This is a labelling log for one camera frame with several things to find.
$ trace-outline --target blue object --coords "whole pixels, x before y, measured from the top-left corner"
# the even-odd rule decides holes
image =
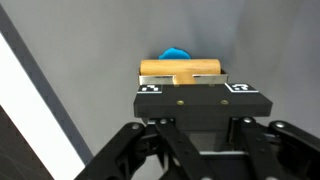
[[[190,55],[181,49],[169,48],[164,51],[162,55],[159,56],[160,60],[166,59],[191,59]]]

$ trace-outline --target screw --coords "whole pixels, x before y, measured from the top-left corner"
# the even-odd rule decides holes
[[[229,101],[227,101],[227,100],[221,100],[220,103],[223,104],[223,105],[228,105],[228,104],[229,104]]]
[[[139,129],[139,127],[140,127],[139,124],[133,124],[132,125],[132,129]]]
[[[184,101],[179,100],[179,101],[177,101],[177,104],[180,105],[180,106],[181,106],[181,105],[184,105]]]
[[[246,122],[246,123],[251,123],[251,122],[252,122],[252,120],[251,120],[251,119],[249,119],[249,118],[244,118],[244,122]]]
[[[273,176],[268,176],[266,177],[266,180],[279,180],[279,179]]]
[[[203,177],[200,180],[213,180],[211,177]]]
[[[161,119],[160,123],[161,124],[167,124],[167,120],[166,119]]]
[[[277,123],[276,123],[276,126],[277,126],[278,128],[284,128],[284,127],[285,127],[285,125],[284,125],[282,122],[277,122]]]

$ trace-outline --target wooden block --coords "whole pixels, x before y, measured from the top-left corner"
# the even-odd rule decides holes
[[[195,84],[194,74],[221,74],[221,66],[217,59],[142,60],[140,74],[175,75],[174,84]]]

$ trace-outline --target gray wall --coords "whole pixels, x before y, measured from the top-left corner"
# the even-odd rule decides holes
[[[175,46],[219,58],[270,118],[320,137],[318,0],[0,0],[93,154],[128,121],[139,61]],[[146,177],[158,174],[150,165]]]

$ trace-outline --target white stripe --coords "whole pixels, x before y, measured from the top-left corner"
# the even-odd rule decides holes
[[[74,179],[84,168],[74,147],[2,34],[0,35],[0,105],[54,179]]]

